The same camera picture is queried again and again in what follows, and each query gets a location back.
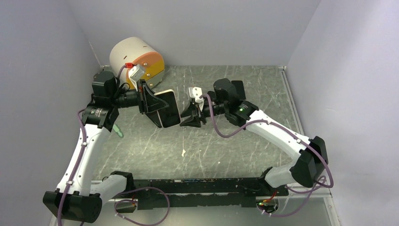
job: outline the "red connector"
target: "red connector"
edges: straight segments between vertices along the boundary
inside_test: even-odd
[[[133,63],[125,63],[125,65],[126,65],[126,68],[132,68],[134,66]]]

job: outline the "marble surface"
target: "marble surface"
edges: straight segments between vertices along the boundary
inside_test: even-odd
[[[248,101],[297,131],[287,90],[275,66],[168,66],[154,90],[173,89],[182,111],[188,103],[188,87],[206,92],[220,78],[243,80]],[[224,116],[216,119],[224,134],[237,128]],[[104,144],[95,180],[114,170],[132,172],[136,179],[255,177],[270,166],[291,161],[275,145],[248,131],[225,139],[214,132],[211,123],[202,128],[160,129],[136,107],[120,109],[116,124],[124,137],[113,132]]]

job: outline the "green object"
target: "green object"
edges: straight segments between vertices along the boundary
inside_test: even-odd
[[[113,131],[115,131],[116,134],[118,134],[118,136],[119,136],[120,138],[123,137],[122,131],[119,129],[119,127],[118,127],[116,124],[113,125],[112,129],[113,129]]]

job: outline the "cylindrical container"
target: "cylindrical container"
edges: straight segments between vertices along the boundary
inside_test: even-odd
[[[146,80],[150,88],[162,81],[165,71],[165,63],[161,54],[151,48],[147,43],[137,37],[131,37],[116,44],[110,53],[110,65],[115,76],[125,63],[140,64],[145,67],[145,74],[141,79]],[[128,78],[128,69],[122,71],[121,84],[129,83],[131,89],[134,86]]]

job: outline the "gray marble table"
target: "gray marble table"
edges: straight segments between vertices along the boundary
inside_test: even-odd
[[[154,89],[173,89],[182,111],[188,103],[188,87],[201,87],[206,92],[220,78],[243,80],[248,101],[297,131],[287,90],[275,66],[168,66],[163,81]],[[224,116],[216,119],[224,134],[237,128]],[[116,124],[124,137],[111,134],[100,154],[94,180],[114,170],[132,172],[136,179],[255,177],[270,166],[290,161],[279,148],[256,134],[241,131],[225,139],[214,132],[211,123],[202,128],[160,129],[132,107],[120,109]]]

